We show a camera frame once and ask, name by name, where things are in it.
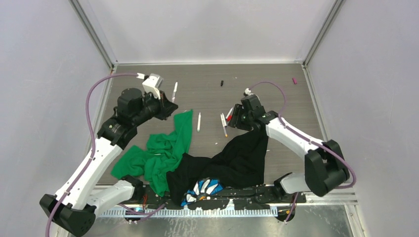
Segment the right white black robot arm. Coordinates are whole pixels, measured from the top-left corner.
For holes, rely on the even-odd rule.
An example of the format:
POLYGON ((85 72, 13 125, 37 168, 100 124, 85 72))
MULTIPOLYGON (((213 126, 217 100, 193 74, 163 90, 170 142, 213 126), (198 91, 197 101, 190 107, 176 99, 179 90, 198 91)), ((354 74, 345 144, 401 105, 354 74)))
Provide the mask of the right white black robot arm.
POLYGON ((274 181, 277 201, 288 202, 294 193, 312 192, 323 197, 349 180, 339 144, 309 136, 288 123, 275 111, 265 111, 259 98, 247 95, 233 106, 228 126, 241 130, 262 130, 293 151, 304 162, 303 173, 288 173, 274 181))

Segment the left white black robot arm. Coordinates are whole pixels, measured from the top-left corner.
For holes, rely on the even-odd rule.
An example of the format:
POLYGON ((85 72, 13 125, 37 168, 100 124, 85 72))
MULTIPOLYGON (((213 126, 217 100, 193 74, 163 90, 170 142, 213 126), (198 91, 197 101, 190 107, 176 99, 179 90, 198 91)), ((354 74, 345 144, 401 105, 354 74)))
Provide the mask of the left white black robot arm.
POLYGON ((69 180, 55 194, 45 194, 40 206, 49 219, 71 233, 82 237, 97 217, 115 205, 130 201, 140 203, 145 195, 143 182, 132 175, 123 176, 116 184, 92 194, 107 167, 137 135, 137 128, 152 118, 166 120, 178 109, 160 91, 128 88, 117 99, 113 115, 97 133, 93 146, 69 180))

